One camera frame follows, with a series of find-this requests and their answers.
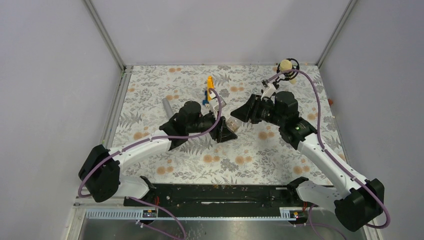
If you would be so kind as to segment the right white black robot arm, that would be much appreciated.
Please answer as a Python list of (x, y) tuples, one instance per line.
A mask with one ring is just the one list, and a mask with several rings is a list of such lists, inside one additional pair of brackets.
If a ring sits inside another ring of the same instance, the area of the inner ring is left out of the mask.
[(287, 191), (293, 206), (303, 202), (318, 205), (335, 214), (349, 231), (355, 232), (384, 211), (385, 187), (377, 178), (367, 179), (343, 162), (325, 144), (319, 132), (300, 117), (298, 101), (289, 91), (278, 92), (274, 100), (252, 94), (248, 101), (230, 115), (244, 123), (261, 121), (278, 126), (281, 138), (311, 160), (331, 181), (334, 188), (318, 186), (300, 177)]

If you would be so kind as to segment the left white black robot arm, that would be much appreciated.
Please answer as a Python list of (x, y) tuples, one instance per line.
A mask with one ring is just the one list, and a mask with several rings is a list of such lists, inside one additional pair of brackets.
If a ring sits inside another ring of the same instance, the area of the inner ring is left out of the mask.
[(171, 151), (191, 138), (210, 134), (217, 143), (237, 139), (222, 115), (224, 100), (209, 101), (209, 113), (201, 113), (201, 105), (187, 101), (178, 112), (154, 133), (133, 143), (107, 149), (102, 144), (92, 148), (78, 177), (79, 197), (92, 197), (101, 203), (112, 197), (136, 197), (144, 206), (155, 200), (154, 186), (144, 176), (126, 176), (129, 167), (155, 155)]

